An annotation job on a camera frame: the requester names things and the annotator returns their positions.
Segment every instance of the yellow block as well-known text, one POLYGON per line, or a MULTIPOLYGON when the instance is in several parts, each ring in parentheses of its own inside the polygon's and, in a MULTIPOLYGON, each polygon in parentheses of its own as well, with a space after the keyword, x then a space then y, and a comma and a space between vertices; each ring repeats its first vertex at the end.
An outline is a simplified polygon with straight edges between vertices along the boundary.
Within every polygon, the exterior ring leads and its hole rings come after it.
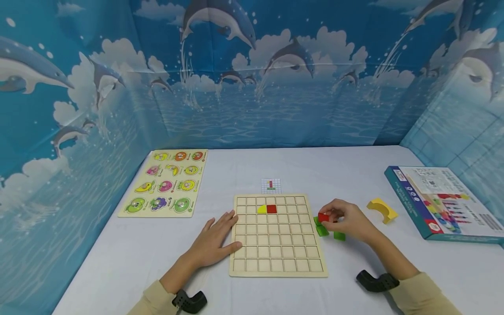
POLYGON ((387 205, 381 198, 376 198, 371 200, 367 204, 367 208, 371 210, 377 210, 383 214, 383 223, 388 224, 390 221, 397 218, 399 215, 394 211, 389 205, 387 205))
POLYGON ((266 213, 266 205, 262 205, 257 209, 257 213, 266 213))

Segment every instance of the left hand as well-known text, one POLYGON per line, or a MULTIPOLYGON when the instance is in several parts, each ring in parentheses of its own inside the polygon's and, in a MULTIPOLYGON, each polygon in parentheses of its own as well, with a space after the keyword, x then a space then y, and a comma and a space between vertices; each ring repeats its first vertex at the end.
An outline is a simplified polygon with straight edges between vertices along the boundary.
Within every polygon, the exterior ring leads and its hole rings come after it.
POLYGON ((222 247, 227 234, 238 222, 238 216, 234 216, 234 210, 224 213, 215 224, 214 222, 215 218, 208 220, 200 235, 184 254, 196 269, 213 265, 242 247, 241 242, 234 242, 222 247))

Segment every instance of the white tablecloth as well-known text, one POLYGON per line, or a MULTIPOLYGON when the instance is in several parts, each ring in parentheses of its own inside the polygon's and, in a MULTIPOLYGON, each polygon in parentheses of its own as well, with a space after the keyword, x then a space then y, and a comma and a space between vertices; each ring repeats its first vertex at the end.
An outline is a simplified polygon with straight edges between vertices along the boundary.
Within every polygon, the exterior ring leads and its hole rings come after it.
MULTIPOLYGON (((211 150, 190 219, 118 218, 116 209, 54 315, 125 314, 192 243, 204 223, 233 207, 235 194, 259 194, 262 178, 280 178, 283 193, 308 194, 313 215, 338 197, 356 203, 463 314, 504 309, 504 250, 498 245, 425 241, 384 176, 389 165, 422 165, 399 146, 211 150), (366 204, 380 197, 399 217, 384 225, 366 204)), ((365 292, 355 276, 384 272, 374 253, 347 238, 322 239, 329 278, 232 278, 229 259, 201 270, 188 293, 202 290, 201 314, 394 314, 384 294, 365 292)))

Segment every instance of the wooden grid board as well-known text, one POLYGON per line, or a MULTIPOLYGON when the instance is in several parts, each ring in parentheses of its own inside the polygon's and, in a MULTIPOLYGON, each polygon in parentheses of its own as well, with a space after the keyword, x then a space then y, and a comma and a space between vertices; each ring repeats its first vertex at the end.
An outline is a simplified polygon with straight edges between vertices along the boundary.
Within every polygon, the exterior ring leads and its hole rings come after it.
POLYGON ((156 150, 126 191, 119 217, 192 217, 208 150, 156 150))
POLYGON ((234 208, 231 240, 243 247, 231 255, 230 276, 328 277, 306 195, 236 195, 234 208))

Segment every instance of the cloud print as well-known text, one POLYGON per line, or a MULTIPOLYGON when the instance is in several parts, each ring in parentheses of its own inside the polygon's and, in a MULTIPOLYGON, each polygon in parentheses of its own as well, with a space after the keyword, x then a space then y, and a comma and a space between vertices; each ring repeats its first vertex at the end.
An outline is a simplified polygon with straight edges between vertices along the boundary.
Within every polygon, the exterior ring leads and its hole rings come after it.
POLYGON ((169 24, 181 26, 184 12, 184 7, 180 5, 160 5, 156 0, 146 0, 142 1, 142 6, 134 14, 151 20, 168 20, 169 24))

